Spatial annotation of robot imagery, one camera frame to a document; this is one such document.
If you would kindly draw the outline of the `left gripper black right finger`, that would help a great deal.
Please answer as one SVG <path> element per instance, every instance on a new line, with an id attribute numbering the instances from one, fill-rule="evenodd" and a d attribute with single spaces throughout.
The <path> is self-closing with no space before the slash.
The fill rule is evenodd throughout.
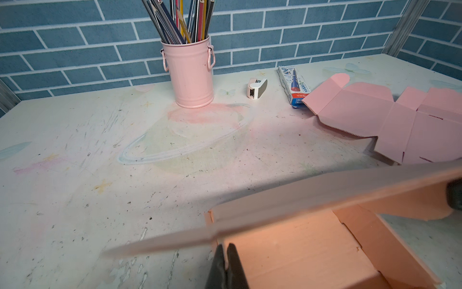
<path id="1" fill-rule="evenodd" d="M 226 275 L 227 289 L 249 289 L 249 283 L 245 276 L 243 265 L 239 258 L 237 247 L 229 243 L 227 248 L 228 268 Z"/>

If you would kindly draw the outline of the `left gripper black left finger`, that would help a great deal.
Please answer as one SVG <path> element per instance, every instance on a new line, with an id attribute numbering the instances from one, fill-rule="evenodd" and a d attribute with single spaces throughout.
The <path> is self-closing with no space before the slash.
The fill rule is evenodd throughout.
<path id="1" fill-rule="evenodd" d="M 211 269 L 206 281 L 205 289 L 226 289 L 227 272 L 225 255 L 222 246 L 218 246 L 212 261 Z"/>

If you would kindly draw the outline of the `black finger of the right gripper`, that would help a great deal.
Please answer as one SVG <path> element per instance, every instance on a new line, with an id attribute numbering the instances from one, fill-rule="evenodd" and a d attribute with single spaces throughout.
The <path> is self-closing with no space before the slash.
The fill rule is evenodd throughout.
<path id="1" fill-rule="evenodd" d="M 446 199 L 452 209 L 462 210 L 462 179 L 447 183 Z"/>

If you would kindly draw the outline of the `orange paper box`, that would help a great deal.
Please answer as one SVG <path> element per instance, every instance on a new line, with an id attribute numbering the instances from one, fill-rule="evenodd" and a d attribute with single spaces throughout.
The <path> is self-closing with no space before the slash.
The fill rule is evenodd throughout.
<path id="1" fill-rule="evenodd" d="M 250 289 L 436 289 L 441 280 L 383 220 L 443 219 L 461 161 L 318 175 L 220 204 L 202 228 L 113 248 L 134 256 L 212 243 L 237 247 Z"/>

